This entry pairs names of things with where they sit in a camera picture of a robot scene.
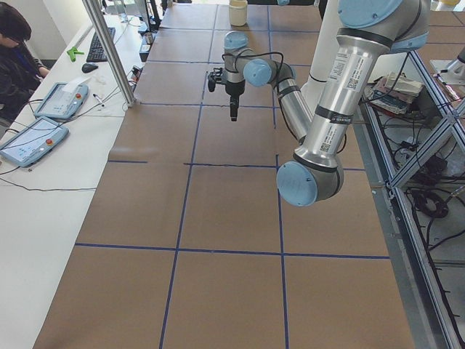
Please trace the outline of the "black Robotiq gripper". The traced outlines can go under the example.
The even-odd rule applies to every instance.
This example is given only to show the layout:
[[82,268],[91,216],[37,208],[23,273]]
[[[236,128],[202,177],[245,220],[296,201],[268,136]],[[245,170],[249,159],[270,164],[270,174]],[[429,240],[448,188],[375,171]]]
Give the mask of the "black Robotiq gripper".
[[225,91],[230,96],[230,120],[235,121],[238,118],[238,108],[240,96],[245,91],[246,81],[239,82],[226,81]]

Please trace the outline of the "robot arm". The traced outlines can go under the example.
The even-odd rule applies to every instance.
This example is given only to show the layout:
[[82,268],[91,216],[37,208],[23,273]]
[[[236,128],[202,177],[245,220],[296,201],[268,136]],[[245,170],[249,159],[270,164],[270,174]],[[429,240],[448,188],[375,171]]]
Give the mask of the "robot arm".
[[299,146],[283,164],[284,200],[309,206],[336,195],[344,182],[337,151],[379,57],[425,45],[429,1],[328,1],[312,70],[304,89],[285,82],[278,99]]
[[306,137],[312,114],[295,81],[292,68],[280,52],[256,53],[248,46],[248,36],[242,31],[230,31],[224,38],[224,67],[215,82],[225,85],[230,96],[230,119],[236,121],[240,96],[245,87],[270,85],[278,99],[285,125],[298,142]]

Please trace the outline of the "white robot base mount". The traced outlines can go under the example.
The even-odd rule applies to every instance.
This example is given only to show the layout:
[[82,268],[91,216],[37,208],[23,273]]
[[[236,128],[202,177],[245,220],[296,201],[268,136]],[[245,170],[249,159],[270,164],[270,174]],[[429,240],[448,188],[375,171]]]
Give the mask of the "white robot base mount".
[[327,1],[309,78],[302,87],[302,93],[305,97],[318,97],[320,95],[333,67],[334,58],[339,50],[336,36],[342,27],[338,6],[338,0]]

